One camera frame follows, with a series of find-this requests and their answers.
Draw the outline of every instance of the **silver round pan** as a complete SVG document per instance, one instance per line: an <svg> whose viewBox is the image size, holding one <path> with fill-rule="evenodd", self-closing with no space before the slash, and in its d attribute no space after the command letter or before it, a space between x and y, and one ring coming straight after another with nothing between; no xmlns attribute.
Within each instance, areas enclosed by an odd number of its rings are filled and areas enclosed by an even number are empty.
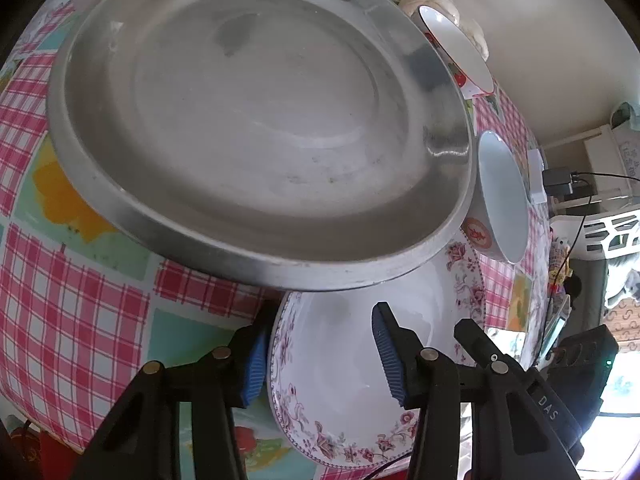
<svg viewBox="0 0 640 480"><path fill-rule="evenodd" d="M47 113L98 213L245 283L409 272L476 177L458 87L390 0L102 0L58 53Z"/></svg>

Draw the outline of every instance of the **blue gripper pad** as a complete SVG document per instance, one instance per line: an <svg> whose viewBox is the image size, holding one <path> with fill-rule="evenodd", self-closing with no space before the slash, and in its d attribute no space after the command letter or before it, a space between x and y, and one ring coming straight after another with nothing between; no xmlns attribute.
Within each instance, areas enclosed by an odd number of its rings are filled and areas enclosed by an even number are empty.
<svg viewBox="0 0 640 480"><path fill-rule="evenodd" d="M263 330L256 338L253 348L249 352L244 368L244 384L240 392L240 398L247 407L260 394L264 378L267 375L267 341Z"/></svg>
<svg viewBox="0 0 640 480"><path fill-rule="evenodd" d="M386 382L391 390L391 396L397 400L401 406L407 396L405 389L406 378L404 376L404 367L398 356L398 352L391 341L389 330L386 328L385 321L380 312L379 306L374 306L371 313L371 328L373 330L373 339L376 340L382 367L385 371Z"/></svg>

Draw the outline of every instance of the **white wall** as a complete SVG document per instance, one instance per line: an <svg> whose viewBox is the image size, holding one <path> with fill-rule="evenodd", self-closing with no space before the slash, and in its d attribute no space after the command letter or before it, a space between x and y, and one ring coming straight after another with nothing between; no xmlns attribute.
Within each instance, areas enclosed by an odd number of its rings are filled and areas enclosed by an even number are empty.
<svg viewBox="0 0 640 480"><path fill-rule="evenodd" d="M489 69L539 140L604 124L637 100L640 54L603 0L454 0L484 29Z"/></svg>

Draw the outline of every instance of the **floral pattern on plate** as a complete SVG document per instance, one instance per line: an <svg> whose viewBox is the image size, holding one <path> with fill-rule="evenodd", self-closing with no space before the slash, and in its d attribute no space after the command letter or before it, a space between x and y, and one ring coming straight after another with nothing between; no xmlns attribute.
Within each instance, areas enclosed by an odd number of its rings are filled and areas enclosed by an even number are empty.
<svg viewBox="0 0 640 480"><path fill-rule="evenodd" d="M469 317L484 327L484 284L475 251L460 231L444 249L446 271L452 274L456 292L455 308L460 319ZM380 433L368 446L350 442L344 433L328 433L320 420L309 420L298 399L295 384L283 379L282 371L293 360L292 333L301 292L291 292L284 300L270 345L270 402L282 431L305 456L330 467L362 468L381 465L409 451L414 442L418 410L401 413L399 420ZM473 365L471 357L458 343L454 361Z"/></svg>

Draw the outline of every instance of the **table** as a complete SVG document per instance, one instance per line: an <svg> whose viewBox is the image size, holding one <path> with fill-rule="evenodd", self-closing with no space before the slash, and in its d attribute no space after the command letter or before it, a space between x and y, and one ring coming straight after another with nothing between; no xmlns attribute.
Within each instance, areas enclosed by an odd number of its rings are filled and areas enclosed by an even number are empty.
<svg viewBox="0 0 640 480"><path fill-rule="evenodd" d="M282 292L239 285L185 268L130 240L92 211L66 180L47 135L50 67L78 16L68 0L38 14L0 72L0 394L35 424L76 449L91 439L147 360L192 362L249 323ZM501 88L467 102L476 131L500 134L528 183L536 141ZM513 301L529 305L521 361L528 367L544 323L548 216L529 207L521 264L481 257L487 327L504 328ZM189 406L181 407L188 415ZM325 469L293 451L263 395L236 423L248 428L254 479L358 480L367 470ZM180 427L181 453L190 427ZM193 464L181 460L183 478Z"/></svg>

